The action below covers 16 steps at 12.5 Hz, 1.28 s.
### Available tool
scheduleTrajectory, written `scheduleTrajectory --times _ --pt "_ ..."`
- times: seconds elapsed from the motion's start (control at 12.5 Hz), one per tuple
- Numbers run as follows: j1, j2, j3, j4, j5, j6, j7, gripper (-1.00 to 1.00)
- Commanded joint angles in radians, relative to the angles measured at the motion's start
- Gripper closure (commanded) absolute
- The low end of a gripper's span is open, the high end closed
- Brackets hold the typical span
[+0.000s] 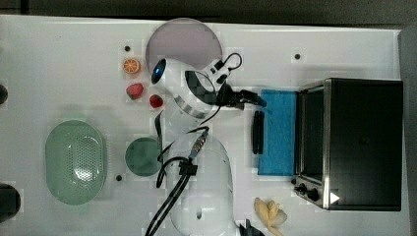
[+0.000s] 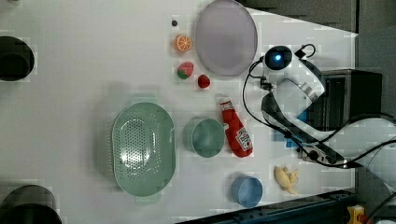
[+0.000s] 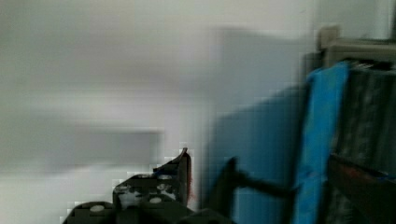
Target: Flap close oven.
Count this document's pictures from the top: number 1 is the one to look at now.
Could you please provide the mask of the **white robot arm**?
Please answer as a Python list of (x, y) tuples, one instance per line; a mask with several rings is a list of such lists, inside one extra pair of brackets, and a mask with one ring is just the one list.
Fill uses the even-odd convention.
[(156, 186), (165, 184), (169, 194), (146, 236), (156, 236), (165, 219), (182, 236), (265, 236), (250, 220), (235, 222), (230, 158), (207, 125), (222, 107), (267, 105), (254, 92), (231, 88), (226, 79), (233, 70), (221, 60), (202, 70), (167, 58), (154, 66), (151, 83), (173, 96), (154, 121), (163, 145)]

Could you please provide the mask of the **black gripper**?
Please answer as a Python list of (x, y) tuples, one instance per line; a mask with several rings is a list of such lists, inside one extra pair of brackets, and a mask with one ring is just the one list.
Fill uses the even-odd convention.
[(245, 103), (253, 103), (261, 107), (267, 106), (267, 103), (259, 95), (254, 95), (252, 92), (244, 89), (234, 91), (228, 84), (223, 84), (217, 93), (217, 106), (244, 108)]

